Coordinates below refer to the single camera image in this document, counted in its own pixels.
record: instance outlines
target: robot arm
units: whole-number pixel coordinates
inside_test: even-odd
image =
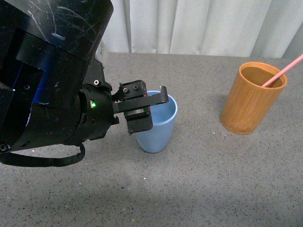
[[[84,157],[82,142],[103,138],[117,113],[130,134],[152,128],[151,105],[168,102],[165,87],[120,84],[112,95],[95,53],[113,12],[110,0],[33,0],[19,9],[0,0],[0,162],[67,166]],[[10,153],[53,144],[76,145],[67,158]]]

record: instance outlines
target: black strap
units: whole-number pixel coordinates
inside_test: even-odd
[[[80,162],[85,156],[85,148],[83,144],[78,145],[80,153],[70,157],[49,158],[49,157],[31,157],[19,155],[15,153],[4,153],[0,155],[0,162],[10,166],[20,167],[63,167]]]

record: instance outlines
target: pink straw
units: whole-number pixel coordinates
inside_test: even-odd
[[[269,81],[267,81],[265,84],[262,85],[262,87],[267,87],[270,85],[272,82],[274,82],[276,79],[279,79],[284,73],[289,71],[293,66],[298,64],[300,61],[303,60],[303,54],[299,56],[296,60],[294,60],[292,63],[287,65],[284,69],[282,69],[278,74],[276,74],[273,78],[271,78]]]

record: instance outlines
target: metal bracket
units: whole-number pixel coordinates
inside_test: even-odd
[[[114,113],[124,112],[130,134],[152,129],[151,105],[167,103],[169,97],[165,86],[160,93],[147,96],[146,84],[142,80],[120,84],[118,92],[112,95]]]

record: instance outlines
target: table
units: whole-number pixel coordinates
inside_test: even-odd
[[[111,53],[105,77],[167,86],[178,115],[167,147],[145,153],[122,114],[86,156],[62,168],[0,165],[0,226],[161,227],[303,225],[303,64],[251,135],[219,115],[242,63],[287,59]],[[64,157],[74,146],[21,153]]]

